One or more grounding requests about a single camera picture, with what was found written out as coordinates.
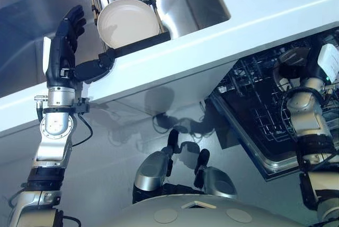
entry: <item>dishwasher door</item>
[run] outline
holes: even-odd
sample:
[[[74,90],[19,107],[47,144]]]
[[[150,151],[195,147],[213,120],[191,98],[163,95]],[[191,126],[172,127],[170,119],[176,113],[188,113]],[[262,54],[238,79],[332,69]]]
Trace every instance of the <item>dishwasher door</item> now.
[[[339,48],[339,28],[318,33],[318,37]],[[298,74],[310,48],[306,37],[243,57],[210,95],[266,180],[298,170],[289,112],[281,105],[286,91],[299,86]],[[323,116],[339,147],[339,90],[325,102]]]

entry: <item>cable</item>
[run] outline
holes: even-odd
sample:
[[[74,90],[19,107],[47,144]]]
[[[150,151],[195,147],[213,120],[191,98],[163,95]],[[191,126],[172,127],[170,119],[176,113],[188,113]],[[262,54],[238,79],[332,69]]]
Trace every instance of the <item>cable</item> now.
[[[11,208],[15,208],[15,205],[13,205],[12,201],[19,195],[21,194],[23,191],[25,190],[25,188],[17,191],[15,194],[13,194],[9,199],[8,199],[8,205],[11,207]]]
[[[337,218],[330,218],[330,219],[328,219],[327,221],[320,222],[320,223],[316,223],[316,224],[310,225],[309,227],[322,227],[322,226],[324,226],[325,224],[327,224],[327,223],[332,223],[332,222],[334,222],[334,221],[339,221],[339,217],[337,217]]]
[[[159,128],[161,128],[161,126],[155,124],[155,122],[154,122],[154,119],[155,119],[155,118],[156,118],[156,116],[153,116],[153,117],[152,117],[152,125],[153,125],[153,129],[154,129],[157,133],[159,133],[159,134],[165,134],[165,133],[167,133],[167,132],[169,131],[169,129],[167,129],[165,132],[161,132],[161,131],[159,131],[157,128],[155,128],[156,126],[159,127]]]
[[[310,171],[315,171],[315,170],[319,169],[321,166],[323,166],[324,164],[328,163],[332,158],[334,158],[337,155],[339,155],[339,150],[337,150],[335,153],[330,155],[324,161],[322,161],[322,162],[318,163],[317,165],[315,165]]]
[[[87,126],[87,128],[89,129],[91,134],[85,140],[82,140],[81,142],[78,142],[78,143],[72,145],[72,147],[83,144],[84,142],[88,141],[93,136],[93,130],[92,130],[91,126],[85,121],[85,119],[81,116],[80,113],[78,113],[78,118],[85,124],[85,126]]]
[[[81,227],[81,222],[80,222],[80,220],[78,218],[64,215],[63,219],[68,219],[68,220],[74,221],[74,222],[76,222],[78,224],[78,227]]]
[[[43,116],[42,116],[42,108],[37,108],[37,116],[38,116],[38,120],[41,123]]]

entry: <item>black cable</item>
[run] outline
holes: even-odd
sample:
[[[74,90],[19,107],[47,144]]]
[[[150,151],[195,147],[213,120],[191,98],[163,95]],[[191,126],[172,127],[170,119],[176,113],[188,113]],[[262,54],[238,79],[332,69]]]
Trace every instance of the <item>black cable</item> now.
[[[88,141],[93,136],[93,130],[92,130],[91,126],[85,121],[85,119],[81,116],[80,113],[78,113],[78,117],[85,124],[85,126],[87,126],[87,128],[89,129],[91,134],[85,140],[82,140],[81,142],[78,142],[78,143],[72,145],[72,147],[78,146],[78,145],[84,143],[85,141]]]
[[[315,171],[317,169],[319,169],[321,166],[325,165],[326,163],[328,163],[332,158],[334,158],[335,156],[339,155],[339,150],[337,150],[335,153],[333,153],[332,155],[330,155],[328,158],[326,158],[324,161],[314,165],[314,167],[310,170],[310,171]]]
[[[320,223],[316,223],[316,224],[310,225],[309,227],[322,227],[322,226],[324,226],[325,224],[327,224],[327,223],[332,223],[332,222],[334,222],[334,221],[339,221],[339,217],[337,217],[337,218],[330,218],[330,219],[328,219],[327,221],[320,222]]]
[[[68,219],[68,220],[74,221],[74,222],[76,222],[78,224],[78,227],[81,227],[81,222],[80,222],[80,220],[78,218],[64,215],[63,219]]]
[[[37,116],[38,116],[39,122],[41,122],[42,119],[43,119],[43,116],[42,116],[42,108],[37,108]]]
[[[13,200],[19,195],[21,194],[23,191],[25,190],[25,188],[17,191],[15,194],[13,194],[9,199],[8,199],[8,205],[11,207],[11,208],[15,208],[15,205],[13,205]]]

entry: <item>metal bracket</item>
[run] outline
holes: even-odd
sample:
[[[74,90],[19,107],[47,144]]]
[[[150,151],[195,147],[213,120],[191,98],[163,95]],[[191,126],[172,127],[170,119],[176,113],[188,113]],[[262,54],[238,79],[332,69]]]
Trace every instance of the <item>metal bracket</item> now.
[[[70,141],[76,120],[68,113],[46,113],[40,124],[41,143],[33,167],[66,168],[72,151]]]

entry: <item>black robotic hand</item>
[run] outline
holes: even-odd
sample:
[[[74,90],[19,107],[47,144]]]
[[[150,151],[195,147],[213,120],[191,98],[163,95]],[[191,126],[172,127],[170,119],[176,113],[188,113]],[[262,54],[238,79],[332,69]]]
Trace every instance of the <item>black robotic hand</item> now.
[[[46,71],[47,87],[68,87],[76,89],[75,56],[77,39],[85,30],[84,10],[81,5],[73,7],[60,22],[51,42],[48,69]]]

